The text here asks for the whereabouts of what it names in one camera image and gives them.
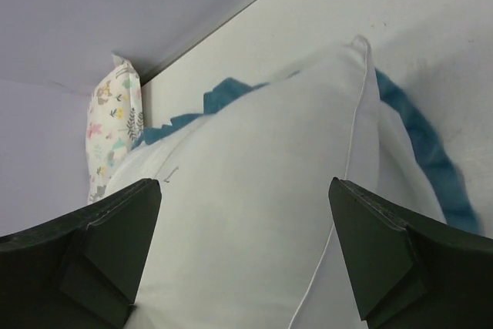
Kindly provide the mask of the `white pillow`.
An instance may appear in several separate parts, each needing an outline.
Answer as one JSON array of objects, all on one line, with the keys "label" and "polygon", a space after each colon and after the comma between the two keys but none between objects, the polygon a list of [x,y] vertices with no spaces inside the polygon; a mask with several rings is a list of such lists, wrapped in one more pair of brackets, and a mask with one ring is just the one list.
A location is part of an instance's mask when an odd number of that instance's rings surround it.
[{"label": "white pillow", "polygon": [[363,37],[131,152],[108,192],[162,200],[130,328],[362,328],[328,189],[443,221]]}]

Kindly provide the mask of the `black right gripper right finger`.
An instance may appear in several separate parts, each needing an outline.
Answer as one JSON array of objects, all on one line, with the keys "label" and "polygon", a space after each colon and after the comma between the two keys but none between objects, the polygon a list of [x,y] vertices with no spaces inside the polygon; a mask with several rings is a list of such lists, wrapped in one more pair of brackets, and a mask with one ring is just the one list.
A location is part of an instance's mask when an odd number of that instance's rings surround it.
[{"label": "black right gripper right finger", "polygon": [[490,328],[492,241],[351,181],[328,192],[361,320],[369,328]]}]

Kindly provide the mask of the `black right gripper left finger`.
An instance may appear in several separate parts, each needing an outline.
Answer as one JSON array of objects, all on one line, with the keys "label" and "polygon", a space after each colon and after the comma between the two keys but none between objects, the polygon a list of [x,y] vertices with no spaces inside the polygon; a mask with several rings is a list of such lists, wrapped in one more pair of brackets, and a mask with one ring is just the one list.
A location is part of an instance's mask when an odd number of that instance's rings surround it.
[{"label": "black right gripper left finger", "polygon": [[142,179],[1,238],[3,328],[123,328],[135,309],[161,202]]}]

